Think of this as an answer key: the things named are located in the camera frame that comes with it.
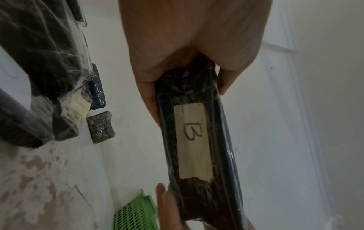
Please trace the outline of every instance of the green plastic basket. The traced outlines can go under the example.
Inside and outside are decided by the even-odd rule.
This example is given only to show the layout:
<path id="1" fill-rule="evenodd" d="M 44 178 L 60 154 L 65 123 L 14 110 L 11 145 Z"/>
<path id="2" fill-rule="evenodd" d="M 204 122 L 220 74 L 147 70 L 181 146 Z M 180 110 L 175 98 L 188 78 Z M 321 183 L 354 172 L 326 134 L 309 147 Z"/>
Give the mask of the green plastic basket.
<path id="1" fill-rule="evenodd" d="M 151 195 L 140 195 L 123 207 L 114 217 L 114 230 L 158 230 L 157 207 Z"/>

